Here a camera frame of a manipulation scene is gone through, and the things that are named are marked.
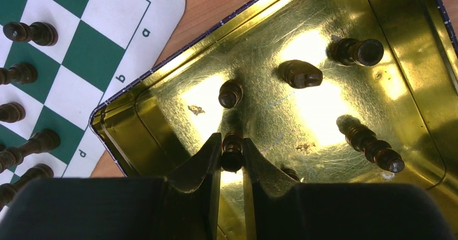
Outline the dark bishop in tin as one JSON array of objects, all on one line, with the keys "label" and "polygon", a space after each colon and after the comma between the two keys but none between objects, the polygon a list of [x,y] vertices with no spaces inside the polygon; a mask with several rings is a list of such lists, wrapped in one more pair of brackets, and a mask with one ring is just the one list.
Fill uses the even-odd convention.
[{"label": "dark bishop in tin", "polygon": [[370,128],[351,115],[339,116],[336,120],[339,131],[345,135],[346,142],[380,169],[399,173],[405,168],[401,155],[392,146],[377,138]]}]

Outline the dark pawn in tin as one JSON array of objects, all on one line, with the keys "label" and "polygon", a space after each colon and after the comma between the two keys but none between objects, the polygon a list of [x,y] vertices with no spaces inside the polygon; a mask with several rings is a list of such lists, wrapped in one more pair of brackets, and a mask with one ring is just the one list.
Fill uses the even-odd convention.
[{"label": "dark pawn in tin", "polygon": [[218,101],[222,107],[230,109],[242,100],[243,93],[241,84],[235,79],[230,79],[221,85]]}]

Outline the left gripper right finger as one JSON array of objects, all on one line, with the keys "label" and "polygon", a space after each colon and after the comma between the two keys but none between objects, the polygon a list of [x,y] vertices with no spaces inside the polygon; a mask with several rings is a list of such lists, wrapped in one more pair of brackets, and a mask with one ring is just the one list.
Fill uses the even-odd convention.
[{"label": "left gripper right finger", "polygon": [[243,140],[248,239],[454,239],[436,203],[411,184],[301,183]]}]

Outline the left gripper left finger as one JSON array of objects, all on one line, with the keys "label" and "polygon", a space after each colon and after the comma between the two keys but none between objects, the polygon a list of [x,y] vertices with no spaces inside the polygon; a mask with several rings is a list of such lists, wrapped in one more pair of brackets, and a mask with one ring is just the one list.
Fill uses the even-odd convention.
[{"label": "left gripper left finger", "polygon": [[42,178],[1,221],[1,239],[216,239],[220,133],[165,177]]}]

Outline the dark rook in tin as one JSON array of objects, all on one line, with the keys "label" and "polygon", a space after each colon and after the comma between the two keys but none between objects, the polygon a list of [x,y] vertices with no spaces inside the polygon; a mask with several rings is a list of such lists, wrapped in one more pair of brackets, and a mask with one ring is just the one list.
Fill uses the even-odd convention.
[{"label": "dark rook in tin", "polygon": [[327,48],[327,56],[343,66],[374,66],[382,60],[383,55],[383,44],[377,39],[360,41],[355,38],[343,38],[331,43]]}]

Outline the green white chess mat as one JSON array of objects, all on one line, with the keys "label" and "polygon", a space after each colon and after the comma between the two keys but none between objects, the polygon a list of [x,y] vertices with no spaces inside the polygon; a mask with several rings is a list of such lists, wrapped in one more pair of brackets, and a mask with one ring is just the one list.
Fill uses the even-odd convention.
[{"label": "green white chess mat", "polygon": [[1,86],[1,103],[26,112],[1,123],[1,144],[20,146],[48,128],[60,146],[26,157],[1,173],[13,183],[47,164],[55,177],[89,177],[105,148],[89,128],[94,108],[152,68],[185,11],[185,0],[1,0],[1,24],[45,22],[58,33],[53,46],[13,42],[1,35],[1,67],[32,64],[32,84]]}]

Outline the dark king piece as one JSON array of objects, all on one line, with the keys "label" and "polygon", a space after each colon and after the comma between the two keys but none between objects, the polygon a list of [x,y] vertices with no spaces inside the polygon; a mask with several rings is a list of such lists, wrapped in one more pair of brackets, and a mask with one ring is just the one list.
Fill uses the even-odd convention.
[{"label": "dark king piece", "polygon": [[10,146],[1,151],[1,173],[8,168],[20,165],[25,157],[32,154],[49,152],[60,146],[60,136],[51,129],[43,129],[35,133],[23,145]]}]

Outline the dark chess pawn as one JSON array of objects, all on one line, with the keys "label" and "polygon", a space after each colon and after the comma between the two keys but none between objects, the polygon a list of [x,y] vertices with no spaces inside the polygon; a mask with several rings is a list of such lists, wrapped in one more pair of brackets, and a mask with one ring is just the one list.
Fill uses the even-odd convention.
[{"label": "dark chess pawn", "polygon": [[1,85],[16,82],[19,84],[31,84],[38,78],[36,68],[27,62],[13,64],[9,69],[1,68]]},{"label": "dark chess pawn", "polygon": [[34,42],[40,46],[53,46],[58,41],[55,27],[45,22],[33,22],[27,25],[22,22],[9,22],[3,26],[3,33],[13,42]]},{"label": "dark chess pawn", "polygon": [[14,123],[25,118],[23,106],[17,102],[10,102],[1,105],[1,122]]}]

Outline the dark queen piece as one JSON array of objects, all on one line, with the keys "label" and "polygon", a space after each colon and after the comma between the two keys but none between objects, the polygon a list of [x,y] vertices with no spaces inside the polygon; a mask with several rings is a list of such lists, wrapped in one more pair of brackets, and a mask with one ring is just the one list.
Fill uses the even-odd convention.
[{"label": "dark queen piece", "polygon": [[39,178],[52,178],[53,170],[46,164],[39,163],[28,169],[18,181],[1,185],[1,210],[9,204],[16,194],[29,182]]}]

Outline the dark knight in tin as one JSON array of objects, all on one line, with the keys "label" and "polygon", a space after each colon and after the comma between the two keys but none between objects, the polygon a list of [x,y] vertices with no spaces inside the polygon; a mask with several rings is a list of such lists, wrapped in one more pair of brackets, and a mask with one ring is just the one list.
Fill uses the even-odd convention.
[{"label": "dark knight in tin", "polygon": [[285,61],[278,68],[281,78],[295,89],[320,86],[324,78],[320,69],[298,59]]}]

